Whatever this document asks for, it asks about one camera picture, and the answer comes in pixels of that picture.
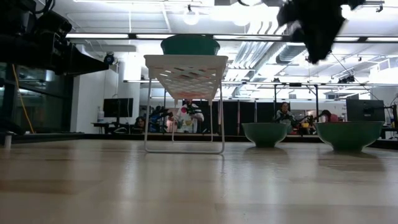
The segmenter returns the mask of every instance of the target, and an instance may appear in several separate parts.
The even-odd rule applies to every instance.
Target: computer monitor
[[[104,99],[104,117],[120,118],[132,117],[132,98]]]
[[[382,100],[346,100],[348,121],[386,121]]]

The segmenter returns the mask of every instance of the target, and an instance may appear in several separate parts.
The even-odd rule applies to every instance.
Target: green bowl
[[[384,122],[335,122],[316,123],[319,138],[338,152],[361,152],[374,143],[381,133]]]
[[[160,44],[166,55],[217,55],[220,45],[214,39],[195,34],[171,36]]]
[[[256,147],[275,147],[286,138],[288,124],[280,123],[246,123],[242,124],[246,137]]]

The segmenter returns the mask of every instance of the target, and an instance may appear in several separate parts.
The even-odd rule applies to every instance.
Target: yellow cable
[[[24,104],[24,99],[22,99],[22,94],[21,94],[21,92],[19,91],[19,79],[18,79],[18,76],[17,76],[17,72],[15,71],[15,66],[14,66],[14,65],[12,65],[12,71],[14,72],[15,82],[17,83],[18,93],[19,93],[19,98],[21,99],[22,108],[24,109],[26,120],[27,120],[27,122],[29,123],[30,131],[31,131],[32,134],[33,134],[33,133],[35,133],[35,131],[33,130],[32,123],[30,122],[30,119],[29,119],[29,117],[28,117],[28,115],[27,115],[26,108],[25,108],[25,104]]]

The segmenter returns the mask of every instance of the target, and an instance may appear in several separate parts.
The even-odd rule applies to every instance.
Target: white wire stand
[[[145,124],[144,148],[152,153],[180,153],[180,154],[221,154],[225,149],[224,135],[224,111],[223,93],[221,80],[223,78],[225,66],[228,60],[226,56],[211,55],[145,55],[146,66],[149,69],[149,86],[147,116]],[[221,113],[221,141],[222,148],[219,151],[170,151],[152,150],[147,148],[148,126],[150,113],[150,91],[152,79],[158,81],[175,100],[183,99],[205,99],[211,104],[220,89],[220,113]],[[211,122],[211,141],[213,142],[213,122]]]

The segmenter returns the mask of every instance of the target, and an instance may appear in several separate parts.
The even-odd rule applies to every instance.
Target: bottle
[[[97,114],[97,123],[103,123],[104,122],[104,111],[101,109],[101,107],[98,107],[98,114]]]

